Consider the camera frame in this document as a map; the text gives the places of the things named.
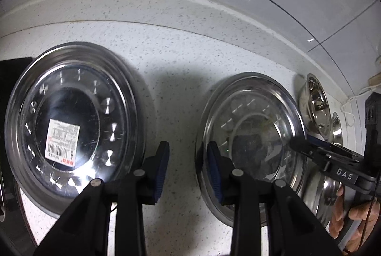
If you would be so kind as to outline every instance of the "white countertop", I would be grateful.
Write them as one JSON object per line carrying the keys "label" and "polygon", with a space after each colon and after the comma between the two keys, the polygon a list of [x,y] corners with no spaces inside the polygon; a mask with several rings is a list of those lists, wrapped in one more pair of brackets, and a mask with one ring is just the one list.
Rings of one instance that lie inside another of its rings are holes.
{"label": "white countertop", "polygon": [[[156,206],[144,206],[149,255],[227,255],[232,229],[208,210],[197,184],[194,149],[205,102],[221,80],[237,73],[264,73],[295,98],[303,78],[263,56],[226,42],[187,31],[119,21],[68,22],[38,26],[0,39],[0,59],[37,56],[64,42],[102,45],[123,58],[136,79],[145,108],[147,152],[160,140],[170,143],[163,195]],[[328,96],[331,113],[342,122],[344,146],[347,128],[340,103]],[[37,209],[23,195],[25,211],[37,242],[55,219]],[[110,236],[115,214],[112,214]],[[113,255],[110,238],[108,255]],[[267,255],[267,240],[262,244]]]}

